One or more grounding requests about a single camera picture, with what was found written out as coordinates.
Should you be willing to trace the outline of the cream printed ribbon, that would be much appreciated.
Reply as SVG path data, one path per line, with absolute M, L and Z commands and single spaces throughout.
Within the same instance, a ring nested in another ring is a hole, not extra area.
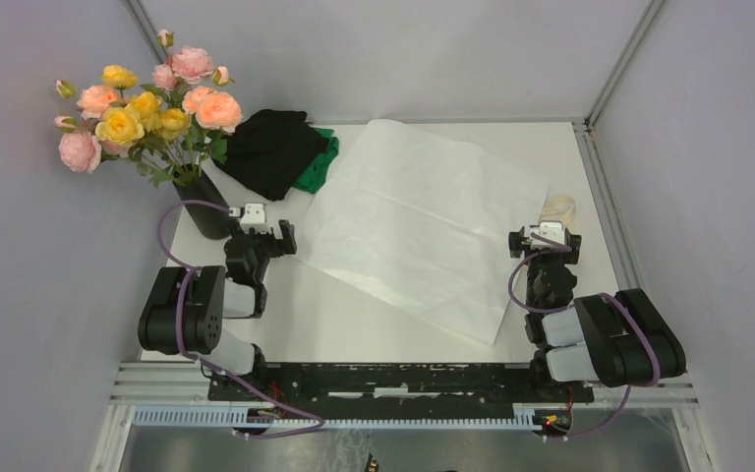
M 568 195 L 558 195 L 546 200 L 539 217 L 540 222 L 557 221 L 570 226 L 577 214 L 576 201 Z

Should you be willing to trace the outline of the white paper bouquet wrap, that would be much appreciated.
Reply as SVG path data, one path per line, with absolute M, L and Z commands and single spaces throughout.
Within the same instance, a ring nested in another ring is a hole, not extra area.
M 550 186 L 478 145 L 377 119 L 316 193 L 297 256 L 408 315 L 493 343 L 508 305 L 508 235 L 538 220 Z

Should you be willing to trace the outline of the peach rose stem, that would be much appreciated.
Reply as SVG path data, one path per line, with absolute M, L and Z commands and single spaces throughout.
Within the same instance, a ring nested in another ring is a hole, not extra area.
M 227 138 L 235 133 L 243 119 L 239 102 L 222 87 L 233 82 L 225 66 L 216 67 L 212 75 L 213 87 L 195 87 L 188 91 L 182 107 L 190 118 L 190 127 L 183 140 L 186 150 L 216 162 L 224 162 Z
M 56 92 L 63 98 L 76 96 L 77 107 L 83 119 L 98 119 L 115 102 L 120 102 L 120 92 L 108 86 L 91 86 L 77 93 L 76 88 L 62 80 L 55 82 Z

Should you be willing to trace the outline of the yellow rose stem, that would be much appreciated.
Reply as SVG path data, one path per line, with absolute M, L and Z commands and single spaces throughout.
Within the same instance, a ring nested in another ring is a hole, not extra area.
M 153 185 L 179 185 L 190 171 L 178 145 L 191 130 L 192 120 L 171 100 L 181 85 L 171 66 L 155 66 L 152 82 L 143 84 L 139 94 L 124 94 L 138 84 L 138 77 L 123 66 L 106 66 L 101 81 L 110 90 L 102 96 L 106 105 L 94 128 L 105 147 L 103 156 L 134 163 Z

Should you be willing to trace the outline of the pink rose stem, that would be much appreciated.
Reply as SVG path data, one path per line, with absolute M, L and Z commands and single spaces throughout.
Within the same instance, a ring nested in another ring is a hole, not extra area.
M 171 52 L 169 48 L 174 44 L 174 33 L 167 29 L 161 29 L 156 39 L 167 52 L 167 59 L 152 72 L 153 84 L 158 89 L 172 90 L 181 83 L 196 85 L 215 72 L 215 63 L 205 49 L 182 46 Z

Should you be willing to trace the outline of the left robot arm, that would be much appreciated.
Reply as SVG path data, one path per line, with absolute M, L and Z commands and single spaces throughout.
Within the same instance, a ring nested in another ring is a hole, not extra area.
M 185 268 L 162 268 L 138 322 L 141 348 L 164 355 L 185 351 L 214 371 L 234 373 L 231 385 L 244 399 L 262 398 L 269 374 L 257 366 L 263 362 L 261 350 L 228 332 L 224 321 L 262 316 L 270 261 L 297 252 L 294 225 L 281 219 L 278 227 L 280 236 L 273 229 L 259 232 L 234 224 L 223 247 L 225 264 L 201 267 L 185 288 Z

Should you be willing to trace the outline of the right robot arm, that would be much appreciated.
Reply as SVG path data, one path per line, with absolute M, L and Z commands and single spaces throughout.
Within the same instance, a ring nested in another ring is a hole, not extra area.
M 519 261 L 508 295 L 524 310 L 527 338 L 538 348 L 531 393 L 553 401 L 568 383 L 651 386 L 684 375 L 683 346 L 643 289 L 575 295 L 572 269 L 581 244 L 558 221 L 508 235 L 510 255 Z

